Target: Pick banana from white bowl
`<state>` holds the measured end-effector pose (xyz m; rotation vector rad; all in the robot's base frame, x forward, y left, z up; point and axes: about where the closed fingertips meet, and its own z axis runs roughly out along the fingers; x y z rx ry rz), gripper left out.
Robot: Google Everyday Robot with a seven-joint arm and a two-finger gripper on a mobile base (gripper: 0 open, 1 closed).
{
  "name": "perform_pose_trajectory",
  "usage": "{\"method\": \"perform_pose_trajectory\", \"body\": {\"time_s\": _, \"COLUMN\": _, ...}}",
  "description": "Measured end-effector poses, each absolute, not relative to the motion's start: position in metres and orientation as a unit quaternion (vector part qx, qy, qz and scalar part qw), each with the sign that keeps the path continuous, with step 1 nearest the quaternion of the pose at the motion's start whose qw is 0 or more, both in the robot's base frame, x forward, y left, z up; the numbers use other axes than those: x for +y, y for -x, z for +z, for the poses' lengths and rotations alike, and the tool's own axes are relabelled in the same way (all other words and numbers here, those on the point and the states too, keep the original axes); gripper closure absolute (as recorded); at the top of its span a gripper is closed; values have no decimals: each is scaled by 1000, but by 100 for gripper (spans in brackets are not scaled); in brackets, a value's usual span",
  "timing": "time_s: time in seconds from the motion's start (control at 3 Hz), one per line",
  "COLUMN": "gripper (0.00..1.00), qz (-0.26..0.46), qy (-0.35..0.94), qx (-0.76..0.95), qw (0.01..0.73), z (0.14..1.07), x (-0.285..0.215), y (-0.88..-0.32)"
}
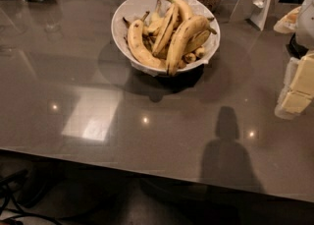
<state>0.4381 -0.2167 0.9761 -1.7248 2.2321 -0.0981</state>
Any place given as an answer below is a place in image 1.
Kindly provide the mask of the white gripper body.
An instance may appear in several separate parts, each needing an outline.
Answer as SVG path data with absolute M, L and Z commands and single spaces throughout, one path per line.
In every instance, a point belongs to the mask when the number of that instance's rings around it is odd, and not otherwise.
M 304 0 L 296 20 L 296 42 L 314 49 L 314 0 Z

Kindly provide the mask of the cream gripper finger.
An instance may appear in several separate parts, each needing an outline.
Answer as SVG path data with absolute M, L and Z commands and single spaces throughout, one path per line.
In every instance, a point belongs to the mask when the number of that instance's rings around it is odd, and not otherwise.
M 298 16 L 300 12 L 301 7 L 298 6 L 291 11 L 289 11 L 287 14 L 285 14 L 281 19 L 279 19 L 274 27 L 273 30 L 279 33 L 293 33 L 298 32 Z
M 299 116 L 314 99 L 314 52 L 288 61 L 284 87 L 275 108 L 275 115 L 292 120 Z

